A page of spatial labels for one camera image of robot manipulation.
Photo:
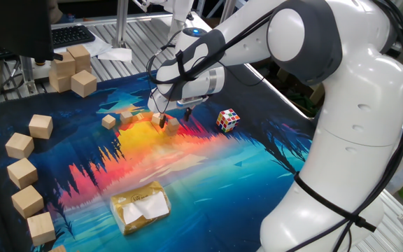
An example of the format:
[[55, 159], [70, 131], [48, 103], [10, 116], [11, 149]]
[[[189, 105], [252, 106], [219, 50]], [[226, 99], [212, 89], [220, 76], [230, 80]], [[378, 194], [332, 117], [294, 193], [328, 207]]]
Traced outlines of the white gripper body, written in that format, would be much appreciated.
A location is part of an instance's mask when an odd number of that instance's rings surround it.
[[167, 111], [183, 109], [176, 101], [169, 101], [165, 98], [157, 88], [150, 90], [147, 105], [148, 109], [153, 113], [166, 113]]

